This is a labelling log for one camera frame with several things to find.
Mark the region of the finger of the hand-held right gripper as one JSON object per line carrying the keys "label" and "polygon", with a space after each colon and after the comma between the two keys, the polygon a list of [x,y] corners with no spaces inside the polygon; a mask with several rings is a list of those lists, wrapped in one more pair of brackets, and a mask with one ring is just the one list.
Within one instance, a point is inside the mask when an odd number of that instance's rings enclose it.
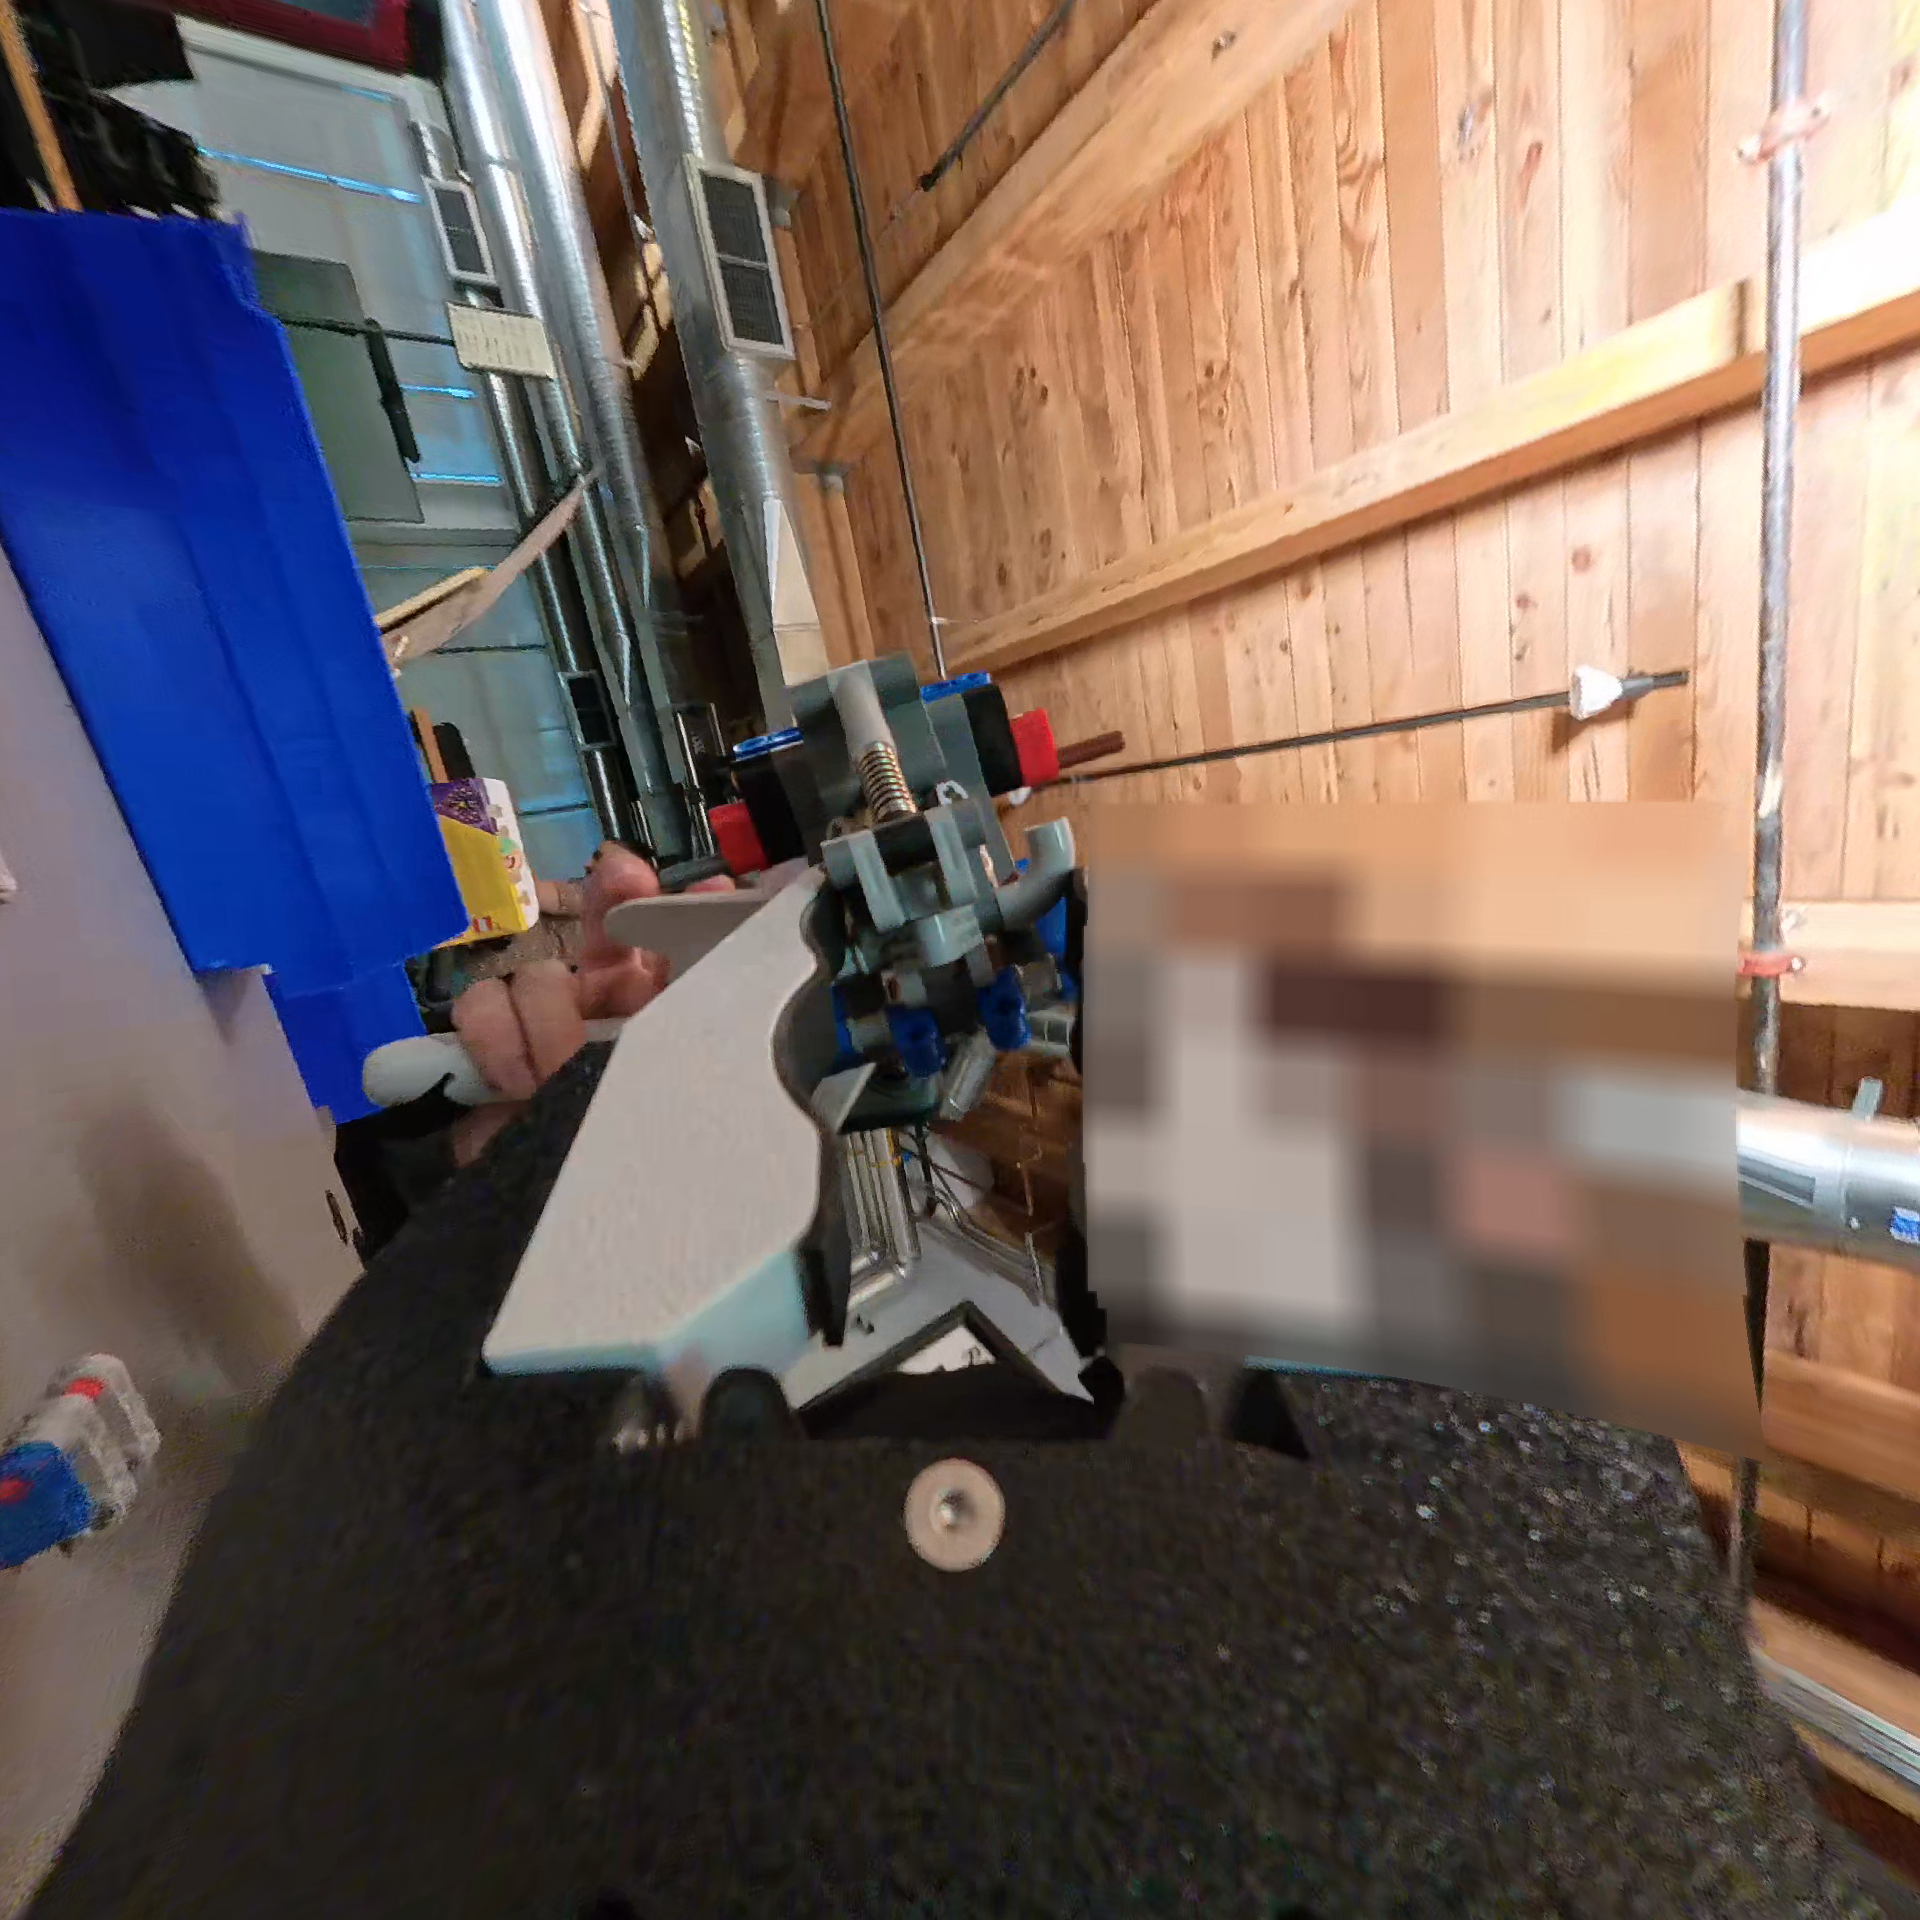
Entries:
{"label": "finger of the hand-held right gripper", "polygon": [[613,948],[659,956],[666,963],[700,963],[769,903],[763,888],[686,890],[636,897],[604,911]]}

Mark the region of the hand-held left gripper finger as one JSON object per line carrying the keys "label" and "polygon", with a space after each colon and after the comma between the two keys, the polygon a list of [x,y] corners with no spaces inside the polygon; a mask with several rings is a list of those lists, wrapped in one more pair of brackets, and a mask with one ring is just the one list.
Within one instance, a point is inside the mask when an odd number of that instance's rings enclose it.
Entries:
{"label": "hand-held left gripper finger", "polygon": [[841,1138],[872,1068],[844,1054],[841,899],[818,867],[629,1019],[483,1346],[500,1378],[784,1376],[849,1331]]}

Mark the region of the blue grey lego vehicle model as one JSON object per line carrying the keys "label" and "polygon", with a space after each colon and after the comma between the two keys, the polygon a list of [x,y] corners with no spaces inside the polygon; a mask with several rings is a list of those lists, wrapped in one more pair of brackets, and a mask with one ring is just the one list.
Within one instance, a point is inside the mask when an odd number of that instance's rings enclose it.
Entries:
{"label": "blue grey lego vehicle model", "polygon": [[835,1074],[870,1069],[846,1133],[966,1118],[1010,1058],[1080,1061],[1088,883],[1074,829],[1018,854],[999,804],[1062,767],[1045,709],[990,674],[925,681],[893,652],[791,692],[792,724],[736,746],[711,851],[666,894],[718,875],[818,880]]}

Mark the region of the blue white lego pieces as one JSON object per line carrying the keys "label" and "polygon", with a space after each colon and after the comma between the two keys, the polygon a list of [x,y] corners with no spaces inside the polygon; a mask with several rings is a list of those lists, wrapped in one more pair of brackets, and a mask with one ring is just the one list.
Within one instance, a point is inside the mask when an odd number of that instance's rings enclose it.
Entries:
{"label": "blue white lego pieces", "polygon": [[3,1450],[3,1569],[118,1525],[160,1451],[155,1414],[128,1366],[88,1354],[66,1366]]}

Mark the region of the person's right hand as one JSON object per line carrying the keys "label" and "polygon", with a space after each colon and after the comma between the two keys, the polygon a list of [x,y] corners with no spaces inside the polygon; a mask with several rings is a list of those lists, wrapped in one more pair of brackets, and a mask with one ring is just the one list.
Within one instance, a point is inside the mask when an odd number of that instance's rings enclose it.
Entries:
{"label": "person's right hand", "polygon": [[641,1014],[669,983],[669,960],[608,931],[614,907],[661,897],[661,875],[642,854],[607,842],[561,895],[575,907],[561,916],[561,949],[483,978],[452,1001],[452,1032],[492,1091],[480,1122],[503,1122],[530,1102],[590,1041],[593,1023]]}

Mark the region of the yellow printed box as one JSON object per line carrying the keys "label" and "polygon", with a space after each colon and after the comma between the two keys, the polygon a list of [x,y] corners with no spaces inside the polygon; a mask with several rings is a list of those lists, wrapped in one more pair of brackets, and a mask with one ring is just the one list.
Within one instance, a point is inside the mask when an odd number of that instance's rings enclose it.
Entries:
{"label": "yellow printed box", "polygon": [[442,946],[471,948],[533,931],[543,906],[509,785],[491,777],[432,779],[429,797],[467,913],[464,929]]}

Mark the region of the blue plastic bin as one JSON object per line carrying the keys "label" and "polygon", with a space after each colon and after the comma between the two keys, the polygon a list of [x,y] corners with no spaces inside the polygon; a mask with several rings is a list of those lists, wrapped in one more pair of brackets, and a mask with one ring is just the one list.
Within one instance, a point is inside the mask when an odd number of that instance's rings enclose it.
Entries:
{"label": "blue plastic bin", "polygon": [[240,227],[5,209],[3,525],[190,969],[265,972],[310,1102],[372,1113],[468,913]]}

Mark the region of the thin dark rod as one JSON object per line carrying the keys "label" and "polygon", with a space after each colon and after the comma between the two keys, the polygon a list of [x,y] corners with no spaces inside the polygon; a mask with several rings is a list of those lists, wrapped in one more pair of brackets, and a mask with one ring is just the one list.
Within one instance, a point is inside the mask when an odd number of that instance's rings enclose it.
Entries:
{"label": "thin dark rod", "polygon": [[872,321],[870,337],[872,337],[874,356],[876,356],[876,375],[879,375],[879,385],[882,393],[890,444],[895,451],[895,463],[897,463],[897,474],[901,484],[902,509],[909,525],[910,549],[913,549],[916,576],[919,576],[931,666],[932,666],[932,676],[937,679],[946,681],[949,679],[949,648],[944,637],[944,631],[946,631],[944,617],[939,610],[939,600],[934,592],[926,527],[925,527],[916,476],[914,476],[907,429],[905,429],[901,381],[899,381],[897,359],[893,350],[890,326],[887,319],[887,300],[882,294],[882,283],[879,273],[879,254],[874,244],[874,231],[868,219],[867,195],[863,187],[859,152],[857,152],[857,141],[852,132],[851,97],[849,97],[844,68],[841,62],[838,42],[836,42],[835,24],[832,24],[832,4],[815,1],[813,8],[815,8],[815,18],[818,26],[820,43],[823,43],[832,125],[836,133],[838,153],[843,159],[843,170],[846,176],[846,194],[851,204],[863,288],[867,292],[868,310],[870,310],[870,321]]}

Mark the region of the white paper sign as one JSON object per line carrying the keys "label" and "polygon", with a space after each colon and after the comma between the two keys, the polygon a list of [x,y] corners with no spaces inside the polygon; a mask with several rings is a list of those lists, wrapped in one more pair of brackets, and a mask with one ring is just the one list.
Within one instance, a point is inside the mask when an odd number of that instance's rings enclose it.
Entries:
{"label": "white paper sign", "polygon": [[450,350],[468,372],[559,381],[562,368],[549,326],[535,314],[491,304],[445,304]]}

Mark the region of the white vent grille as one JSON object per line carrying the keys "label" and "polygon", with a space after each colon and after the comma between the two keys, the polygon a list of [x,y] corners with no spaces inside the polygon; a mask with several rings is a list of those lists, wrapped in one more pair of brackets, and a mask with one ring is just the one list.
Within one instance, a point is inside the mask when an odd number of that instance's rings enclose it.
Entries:
{"label": "white vent grille", "polygon": [[477,194],[464,178],[422,178],[422,201],[434,225],[447,277],[463,288],[500,288]]}
{"label": "white vent grille", "polygon": [[770,364],[797,364],[766,179],[699,156],[685,159],[685,176],[725,348]]}

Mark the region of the thin rod with white clip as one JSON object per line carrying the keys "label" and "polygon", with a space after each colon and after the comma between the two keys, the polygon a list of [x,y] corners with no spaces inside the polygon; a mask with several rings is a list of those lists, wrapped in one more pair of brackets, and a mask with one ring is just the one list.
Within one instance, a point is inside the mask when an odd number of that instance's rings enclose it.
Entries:
{"label": "thin rod with white clip", "polygon": [[1624,674],[1615,674],[1600,666],[1578,666],[1572,669],[1568,684],[1555,689],[1512,693],[1489,702],[1377,717],[1363,724],[1334,726],[1314,731],[1268,735],[1232,746],[1202,748],[1150,760],[1117,761],[1112,752],[1104,752],[1097,753],[1082,766],[1069,766],[1067,749],[1062,748],[1060,772],[1049,779],[1028,779],[1028,785],[1039,794],[1062,785],[1090,785],[1127,777],[1204,770],[1249,757],[1307,753],[1311,749],[1358,746],[1437,731],[1443,727],[1467,727],[1477,721],[1534,713],[1562,713],[1575,726],[1586,726],[1619,707],[1632,707],[1651,693],[1676,692],[1688,688],[1691,684],[1692,672],[1688,668],[1628,669]]}

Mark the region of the shiny metal tube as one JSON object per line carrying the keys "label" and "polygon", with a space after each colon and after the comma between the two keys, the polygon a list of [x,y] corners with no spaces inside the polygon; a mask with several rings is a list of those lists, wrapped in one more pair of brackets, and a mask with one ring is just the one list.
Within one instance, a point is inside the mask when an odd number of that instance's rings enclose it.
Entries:
{"label": "shiny metal tube", "polygon": [[1919,1122],[1741,1091],[1749,1240],[1919,1270]]}

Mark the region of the vertical metal pole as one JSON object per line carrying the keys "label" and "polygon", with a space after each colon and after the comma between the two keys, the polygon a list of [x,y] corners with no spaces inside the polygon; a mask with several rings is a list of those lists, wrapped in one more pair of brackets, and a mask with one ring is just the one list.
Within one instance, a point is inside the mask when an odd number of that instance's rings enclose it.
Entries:
{"label": "vertical metal pole", "polygon": [[1761,513],[1756,738],[1750,806],[1750,1069],[1779,1090],[1784,936],[1784,794],[1798,408],[1805,392],[1805,145],[1821,119],[1810,92],[1810,5],[1772,8],[1768,118],[1755,152],[1767,165],[1765,368],[1761,393]]}

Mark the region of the white metal frame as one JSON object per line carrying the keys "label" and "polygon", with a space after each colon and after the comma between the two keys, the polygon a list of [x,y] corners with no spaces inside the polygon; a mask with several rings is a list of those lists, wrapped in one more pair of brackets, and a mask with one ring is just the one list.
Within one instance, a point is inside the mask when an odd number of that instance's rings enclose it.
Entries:
{"label": "white metal frame", "polygon": [[827,1402],[899,1374],[997,1366],[1078,1402],[1093,1402],[1090,1360],[1033,1243],[989,1234],[944,1185],[944,1174],[893,1129],[849,1133],[844,1165],[867,1236],[844,1328],[807,1392]]}

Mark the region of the spiral metal air duct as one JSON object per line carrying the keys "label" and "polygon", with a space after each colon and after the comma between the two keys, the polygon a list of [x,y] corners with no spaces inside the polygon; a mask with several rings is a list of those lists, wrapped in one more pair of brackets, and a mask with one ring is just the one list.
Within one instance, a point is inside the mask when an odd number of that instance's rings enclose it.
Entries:
{"label": "spiral metal air duct", "polygon": [[753,201],[758,247],[772,229],[757,178],[732,168],[708,84],[708,34],[696,4],[608,8],[648,219],[662,251],[699,440],[714,487],[732,587],[746,631],[758,734],[797,724],[794,688],[829,672],[797,516],[797,469],[769,356],[732,330],[718,256],[708,250],[708,172]]}
{"label": "spiral metal air duct", "polygon": [[445,94],[503,251],[510,310],[543,324],[557,362],[536,411],[543,445],[584,495],[568,542],[631,772],[641,835],[694,856],[699,799],[679,726],[677,646],[689,635],[646,468],[624,356],[559,71],[536,4],[445,1]]}

